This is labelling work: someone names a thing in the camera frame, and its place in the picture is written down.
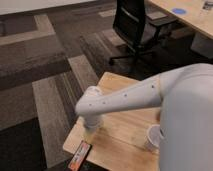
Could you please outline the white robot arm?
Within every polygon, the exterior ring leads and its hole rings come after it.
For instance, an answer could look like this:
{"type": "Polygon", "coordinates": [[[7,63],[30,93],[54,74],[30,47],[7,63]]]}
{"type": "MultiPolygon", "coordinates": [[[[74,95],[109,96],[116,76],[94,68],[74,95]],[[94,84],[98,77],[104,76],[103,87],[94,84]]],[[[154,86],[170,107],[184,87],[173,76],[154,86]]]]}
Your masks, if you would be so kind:
{"type": "Polygon", "coordinates": [[[159,107],[159,171],[213,171],[213,65],[197,63],[104,95],[87,88],[76,113],[91,127],[101,114],[159,107]]]}

